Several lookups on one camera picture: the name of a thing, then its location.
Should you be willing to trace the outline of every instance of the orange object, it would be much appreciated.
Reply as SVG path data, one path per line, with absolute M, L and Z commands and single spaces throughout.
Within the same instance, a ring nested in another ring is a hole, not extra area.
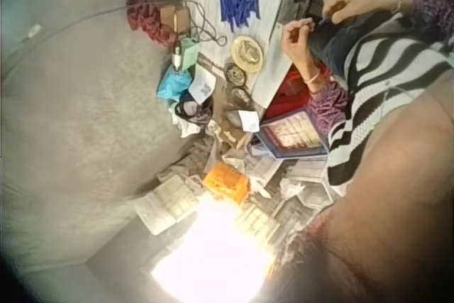
M 218 161 L 205 176 L 204 185 L 215 194 L 241 204 L 249 192 L 249 179 L 235 168 Z

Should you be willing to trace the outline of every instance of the hand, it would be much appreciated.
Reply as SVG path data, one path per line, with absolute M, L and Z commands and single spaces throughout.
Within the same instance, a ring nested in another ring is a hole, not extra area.
M 323 0 L 323 17 L 331 17 L 334 24 L 345 19 L 378 9 L 392 11 L 398 0 Z
M 281 48 L 295 65 L 307 65 L 312 61 L 307 38 L 314 28 L 312 18 L 292 21 L 284 26 Z

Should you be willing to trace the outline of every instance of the woman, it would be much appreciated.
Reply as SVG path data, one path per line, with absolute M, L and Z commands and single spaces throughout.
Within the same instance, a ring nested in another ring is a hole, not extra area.
M 282 48 L 329 136 L 328 181 L 343 197 L 290 238 L 259 302 L 454 302 L 454 74 L 416 39 L 429 26 L 449 38 L 454 18 L 425 6 L 324 0 L 333 24 L 387 13 L 327 28 L 335 35 L 322 44 L 314 38 L 325 29 L 311 19 L 284 29 Z M 319 77 L 309 46 L 348 91 Z

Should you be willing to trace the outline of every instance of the blue plastic bag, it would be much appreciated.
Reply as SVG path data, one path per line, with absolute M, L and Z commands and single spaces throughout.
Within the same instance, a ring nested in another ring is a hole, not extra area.
M 179 101 L 182 93 L 188 90 L 191 82 L 192 77 L 189 71 L 176 72 L 173 66 L 170 65 L 157 88 L 156 96 L 161 99 Z

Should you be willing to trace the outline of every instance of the hair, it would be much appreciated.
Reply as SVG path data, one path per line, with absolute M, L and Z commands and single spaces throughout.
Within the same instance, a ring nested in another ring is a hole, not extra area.
M 303 231 L 284 242 L 254 303 L 454 302 L 452 262 L 442 271 L 424 267 L 421 271 L 426 285 L 403 287 L 391 294 L 358 265 L 331 250 L 322 233 Z

